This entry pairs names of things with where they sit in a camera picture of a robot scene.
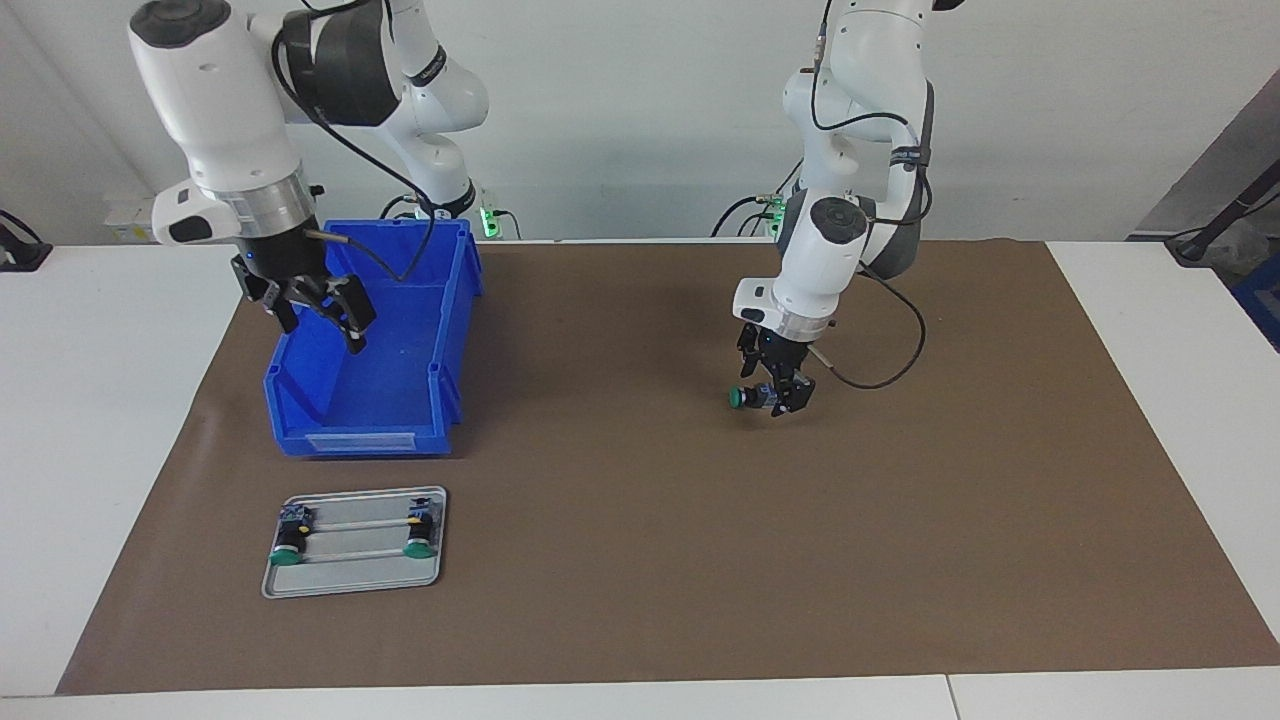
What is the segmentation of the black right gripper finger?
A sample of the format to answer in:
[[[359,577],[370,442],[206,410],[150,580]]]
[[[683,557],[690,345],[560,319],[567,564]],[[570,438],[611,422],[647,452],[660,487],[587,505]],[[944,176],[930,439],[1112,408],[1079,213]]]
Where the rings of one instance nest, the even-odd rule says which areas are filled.
[[[364,282],[357,275],[326,278],[316,314],[340,332],[351,355],[358,355],[366,348],[369,327],[378,318]]]
[[[244,281],[244,297],[261,306],[274,316],[283,334],[291,334],[298,327],[297,313],[287,296],[287,287],[274,281]]]

